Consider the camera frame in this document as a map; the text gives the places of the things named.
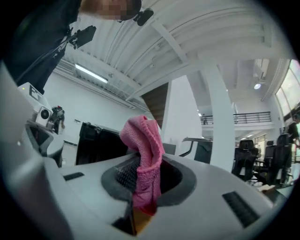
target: ceiling light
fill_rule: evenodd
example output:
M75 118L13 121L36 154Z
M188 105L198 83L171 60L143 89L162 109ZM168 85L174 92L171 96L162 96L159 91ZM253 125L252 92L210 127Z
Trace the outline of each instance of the ceiling light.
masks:
M91 72L91 71L85 69L84 67L81 67L81 66L79 66L79 65L77 65L77 64L75 64L75 67L76 67L78 70L83 71L83 72L85 72L85 73L87 73L87 74L89 74L89 75L91 75L91 76L97 78L98 80L100 80L100 81L102 81L102 82L104 82L104 83L108 83L108 80L107 80L107 79L105 79L105 78L103 78L103 77L100 77L99 75L97 75L97 74L95 74L95 73L93 73L93 72Z
M254 86L254 89L255 89L255 90L260 89L261 86L262 86L262 85L261 85L260 83L258 83L258 84L256 84L256 85Z

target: white column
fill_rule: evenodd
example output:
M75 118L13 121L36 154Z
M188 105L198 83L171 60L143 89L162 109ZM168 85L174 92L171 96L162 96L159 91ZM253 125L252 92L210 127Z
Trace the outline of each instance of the white column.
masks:
M176 155L181 154L180 146L184 138L202 137L201 120L187 76L169 83L161 137L164 143L176 145Z
M235 148L231 101L223 78L215 64L203 62L201 72L205 76L210 90L214 120L210 164L231 172Z

